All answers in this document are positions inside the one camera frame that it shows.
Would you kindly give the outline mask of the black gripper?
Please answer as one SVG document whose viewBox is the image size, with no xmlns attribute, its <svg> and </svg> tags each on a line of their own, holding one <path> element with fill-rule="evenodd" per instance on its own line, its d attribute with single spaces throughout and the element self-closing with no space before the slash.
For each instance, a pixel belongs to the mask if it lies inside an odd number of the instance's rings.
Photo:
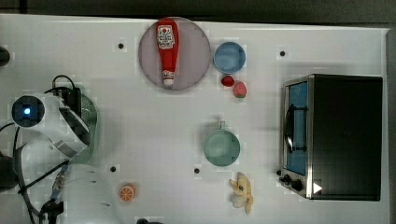
<svg viewBox="0 0 396 224">
<path fill-rule="evenodd" d="M 80 88 L 67 89 L 62 91 L 64 103 L 68 105 L 76 114 L 81 113 L 81 90 Z"/>
</svg>

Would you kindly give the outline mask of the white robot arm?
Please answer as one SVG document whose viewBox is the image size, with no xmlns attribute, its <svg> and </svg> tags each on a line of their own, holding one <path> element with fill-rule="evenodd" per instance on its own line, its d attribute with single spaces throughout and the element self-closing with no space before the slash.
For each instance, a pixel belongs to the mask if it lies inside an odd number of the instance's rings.
<svg viewBox="0 0 396 224">
<path fill-rule="evenodd" d="M 17 187 L 31 224 L 121 224 L 112 188 L 90 164 L 97 111 L 81 94 L 53 88 L 13 99 L 15 129 L 2 187 Z"/>
</svg>

